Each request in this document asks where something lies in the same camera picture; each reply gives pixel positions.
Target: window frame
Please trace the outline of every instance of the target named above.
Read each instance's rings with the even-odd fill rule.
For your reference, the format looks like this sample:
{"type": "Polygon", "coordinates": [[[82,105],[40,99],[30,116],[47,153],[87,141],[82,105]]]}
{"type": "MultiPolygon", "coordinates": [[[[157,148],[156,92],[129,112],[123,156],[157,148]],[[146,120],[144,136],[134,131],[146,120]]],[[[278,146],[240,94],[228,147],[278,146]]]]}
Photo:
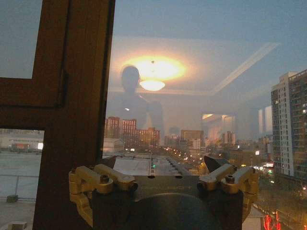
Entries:
{"type": "MultiPolygon", "coordinates": [[[[114,0],[69,0],[64,56],[59,60],[68,76],[62,106],[24,106],[26,101],[18,98],[15,106],[0,106],[1,128],[45,131],[34,230],[92,229],[70,201],[68,173],[72,167],[96,164],[102,154],[114,9],[114,0]]],[[[41,48],[46,55],[50,51],[41,48]]],[[[10,96],[5,91],[2,102],[10,96]]]]}
{"type": "Polygon", "coordinates": [[[43,0],[32,78],[1,77],[1,94],[5,96],[0,97],[0,105],[54,107],[61,104],[68,8],[69,0],[43,0]]]}

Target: white building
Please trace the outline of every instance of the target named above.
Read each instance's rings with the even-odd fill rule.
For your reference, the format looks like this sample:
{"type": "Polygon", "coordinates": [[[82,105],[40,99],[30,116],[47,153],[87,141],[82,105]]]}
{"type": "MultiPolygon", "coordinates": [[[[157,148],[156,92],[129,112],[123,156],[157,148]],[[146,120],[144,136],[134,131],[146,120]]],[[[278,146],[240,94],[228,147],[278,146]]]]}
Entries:
{"type": "Polygon", "coordinates": [[[33,151],[41,151],[44,134],[1,134],[0,149],[9,150],[12,144],[29,144],[33,151]]]}
{"type": "Polygon", "coordinates": [[[291,111],[288,72],[279,77],[279,84],[272,87],[273,154],[278,173],[293,176],[293,147],[291,136],[291,111]]]}
{"type": "Polygon", "coordinates": [[[121,139],[104,138],[103,152],[123,152],[124,142],[121,139]]]}

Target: high-rise building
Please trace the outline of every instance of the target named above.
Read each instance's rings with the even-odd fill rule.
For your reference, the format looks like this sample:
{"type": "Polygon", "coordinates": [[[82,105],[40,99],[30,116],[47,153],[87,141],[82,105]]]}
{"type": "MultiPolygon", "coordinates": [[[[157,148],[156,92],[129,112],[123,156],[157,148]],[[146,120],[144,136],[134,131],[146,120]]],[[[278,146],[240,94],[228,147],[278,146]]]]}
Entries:
{"type": "Polygon", "coordinates": [[[109,116],[105,121],[104,138],[118,139],[120,135],[119,117],[109,116]]]}
{"type": "Polygon", "coordinates": [[[289,78],[294,177],[307,180],[307,69],[289,78]]]}
{"type": "Polygon", "coordinates": [[[272,87],[273,158],[277,173],[307,178],[307,70],[288,72],[272,87]]]}

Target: sky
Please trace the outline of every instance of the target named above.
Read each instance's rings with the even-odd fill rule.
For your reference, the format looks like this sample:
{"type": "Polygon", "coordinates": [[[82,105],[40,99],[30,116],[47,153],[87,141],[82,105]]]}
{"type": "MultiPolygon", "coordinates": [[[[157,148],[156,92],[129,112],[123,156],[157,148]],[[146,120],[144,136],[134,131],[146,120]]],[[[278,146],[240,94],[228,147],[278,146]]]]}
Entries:
{"type": "MultiPolygon", "coordinates": [[[[0,77],[31,78],[40,10],[41,0],[0,0],[0,77]]],[[[164,56],[185,71],[156,93],[138,86],[160,104],[142,128],[161,116],[166,134],[200,129],[203,113],[263,109],[279,76],[307,69],[306,10],[304,0],[117,0],[108,105],[122,95],[124,64],[164,56]]]]}

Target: bolt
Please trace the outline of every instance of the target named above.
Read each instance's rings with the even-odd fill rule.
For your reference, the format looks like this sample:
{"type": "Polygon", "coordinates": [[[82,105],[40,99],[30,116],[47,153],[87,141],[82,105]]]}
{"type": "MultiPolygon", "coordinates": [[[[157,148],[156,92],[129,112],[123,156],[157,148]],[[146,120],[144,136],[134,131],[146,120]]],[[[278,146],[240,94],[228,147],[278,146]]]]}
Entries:
{"type": "Polygon", "coordinates": [[[226,175],[225,179],[226,179],[226,182],[229,184],[235,183],[235,178],[232,175],[226,175]]]}
{"type": "Polygon", "coordinates": [[[136,182],[132,182],[130,185],[129,185],[129,192],[134,192],[138,189],[138,184],[136,182]]]}
{"type": "Polygon", "coordinates": [[[101,184],[107,184],[109,182],[109,176],[108,175],[102,175],[100,176],[100,183],[101,184]]]}

